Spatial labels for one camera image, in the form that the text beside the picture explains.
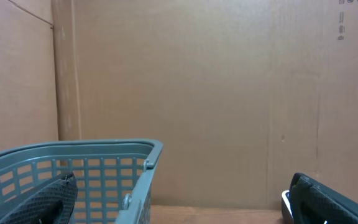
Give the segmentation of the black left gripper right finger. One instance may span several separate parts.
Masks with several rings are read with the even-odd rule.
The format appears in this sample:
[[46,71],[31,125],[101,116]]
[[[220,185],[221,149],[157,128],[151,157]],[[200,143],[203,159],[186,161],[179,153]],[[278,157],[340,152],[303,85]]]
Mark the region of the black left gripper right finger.
[[358,224],[358,203],[302,173],[291,180],[288,202],[294,224]]

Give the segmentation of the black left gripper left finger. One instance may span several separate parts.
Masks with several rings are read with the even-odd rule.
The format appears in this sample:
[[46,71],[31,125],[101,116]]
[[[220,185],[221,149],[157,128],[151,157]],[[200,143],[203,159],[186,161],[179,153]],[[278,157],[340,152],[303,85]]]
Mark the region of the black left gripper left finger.
[[62,173],[1,205],[0,223],[69,223],[77,196],[74,173]]

